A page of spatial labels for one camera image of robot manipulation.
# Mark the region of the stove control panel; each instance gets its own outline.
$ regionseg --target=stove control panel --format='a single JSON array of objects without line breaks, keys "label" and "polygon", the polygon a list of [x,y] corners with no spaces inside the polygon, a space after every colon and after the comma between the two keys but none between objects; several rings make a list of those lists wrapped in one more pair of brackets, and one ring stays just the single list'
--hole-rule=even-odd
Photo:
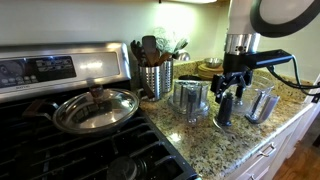
[{"label": "stove control panel", "polygon": [[76,76],[71,56],[25,57],[0,61],[0,88]]}]

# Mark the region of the pan lid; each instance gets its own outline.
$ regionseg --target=pan lid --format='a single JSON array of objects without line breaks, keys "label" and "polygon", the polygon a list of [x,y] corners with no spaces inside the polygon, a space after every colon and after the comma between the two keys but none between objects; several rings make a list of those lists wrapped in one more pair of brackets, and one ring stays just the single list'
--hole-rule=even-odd
[{"label": "pan lid", "polygon": [[124,89],[105,89],[101,99],[84,93],[63,103],[53,115],[53,123],[71,134],[107,131],[127,121],[139,106],[138,97]]}]

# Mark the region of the pan handle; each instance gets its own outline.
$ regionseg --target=pan handle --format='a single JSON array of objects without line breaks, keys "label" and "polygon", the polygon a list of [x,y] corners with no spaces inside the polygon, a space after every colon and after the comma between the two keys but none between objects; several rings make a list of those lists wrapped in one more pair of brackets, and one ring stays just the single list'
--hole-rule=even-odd
[{"label": "pan handle", "polygon": [[47,112],[40,112],[42,108],[50,108],[50,110],[58,109],[58,105],[55,102],[47,102],[46,99],[36,99],[31,105],[22,113],[23,118],[33,118],[33,117],[45,117],[52,120],[51,115]]}]

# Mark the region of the wooden floor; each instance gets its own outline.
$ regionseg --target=wooden floor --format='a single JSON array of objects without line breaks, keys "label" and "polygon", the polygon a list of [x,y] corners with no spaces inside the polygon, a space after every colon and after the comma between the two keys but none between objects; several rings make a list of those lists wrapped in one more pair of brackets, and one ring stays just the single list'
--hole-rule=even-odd
[{"label": "wooden floor", "polygon": [[320,147],[312,146],[320,134],[320,116],[313,122],[293,155],[285,160],[274,180],[320,180]]}]

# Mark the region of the stove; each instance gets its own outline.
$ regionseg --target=stove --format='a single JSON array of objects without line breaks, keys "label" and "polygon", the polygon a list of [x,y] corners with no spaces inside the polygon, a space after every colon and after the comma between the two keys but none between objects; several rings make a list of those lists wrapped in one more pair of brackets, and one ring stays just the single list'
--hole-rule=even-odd
[{"label": "stove", "polygon": [[0,48],[0,179],[196,179],[141,110],[109,135],[76,136],[25,111],[35,99],[61,105],[92,84],[130,90],[126,45],[117,42]]}]

